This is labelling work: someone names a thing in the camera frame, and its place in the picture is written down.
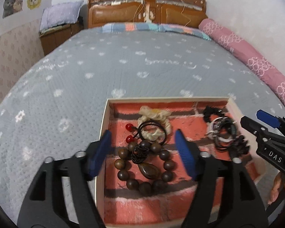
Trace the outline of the person's right hand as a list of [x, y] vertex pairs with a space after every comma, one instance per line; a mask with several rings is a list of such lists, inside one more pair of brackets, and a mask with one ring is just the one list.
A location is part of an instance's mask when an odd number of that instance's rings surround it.
[[271, 192], [270, 192], [270, 197], [269, 197], [269, 201], [268, 201], [268, 205], [272, 204], [273, 202], [275, 202], [278, 198], [279, 192], [281, 191], [281, 189], [284, 187], [285, 188], [285, 180], [282, 180], [282, 177], [284, 175], [279, 172], [273, 182], [273, 186], [271, 188]]

